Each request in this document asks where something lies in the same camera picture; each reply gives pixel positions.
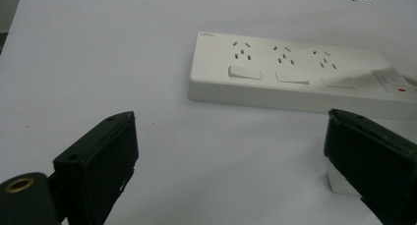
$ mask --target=power strip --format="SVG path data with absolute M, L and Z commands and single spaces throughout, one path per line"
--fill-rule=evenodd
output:
M 378 52 L 199 32 L 189 98 L 367 117 L 417 117 L 417 87 Z

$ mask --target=white table surface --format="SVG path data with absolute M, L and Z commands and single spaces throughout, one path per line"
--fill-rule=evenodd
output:
M 135 111 L 140 158 L 106 224 L 381 224 L 333 194 L 328 115 L 188 100 L 199 30 L 369 48 L 417 74 L 417 0 L 21 0 L 0 56 L 0 181 L 53 172 Z M 374 119 L 417 142 L 417 121 Z

